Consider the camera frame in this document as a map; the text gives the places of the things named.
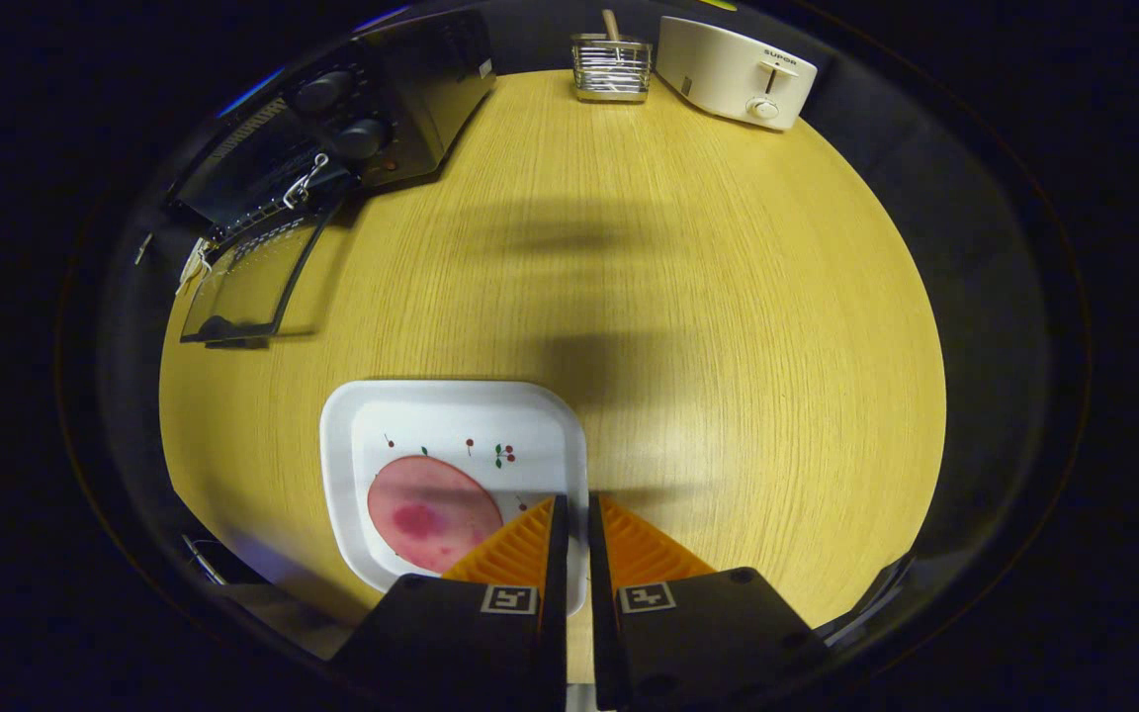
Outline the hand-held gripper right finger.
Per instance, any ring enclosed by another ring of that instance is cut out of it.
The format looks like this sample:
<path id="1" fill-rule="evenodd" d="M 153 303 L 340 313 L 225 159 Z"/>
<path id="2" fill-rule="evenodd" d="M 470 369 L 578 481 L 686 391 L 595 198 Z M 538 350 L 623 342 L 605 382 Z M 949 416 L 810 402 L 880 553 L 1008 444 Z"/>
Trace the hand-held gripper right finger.
<path id="1" fill-rule="evenodd" d="M 718 571 L 609 496 L 589 500 L 597 703 L 764 711 L 813 684 L 829 649 L 759 571 Z"/>

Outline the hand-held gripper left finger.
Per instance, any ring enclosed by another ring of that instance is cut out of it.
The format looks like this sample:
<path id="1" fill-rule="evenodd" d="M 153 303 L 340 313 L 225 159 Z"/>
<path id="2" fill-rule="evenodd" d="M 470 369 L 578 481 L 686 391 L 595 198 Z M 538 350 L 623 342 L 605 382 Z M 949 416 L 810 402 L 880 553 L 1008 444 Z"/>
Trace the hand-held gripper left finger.
<path id="1" fill-rule="evenodd" d="M 399 576 L 330 662 L 374 711 L 562 711 L 570 504 L 505 524 L 443 576 Z"/>

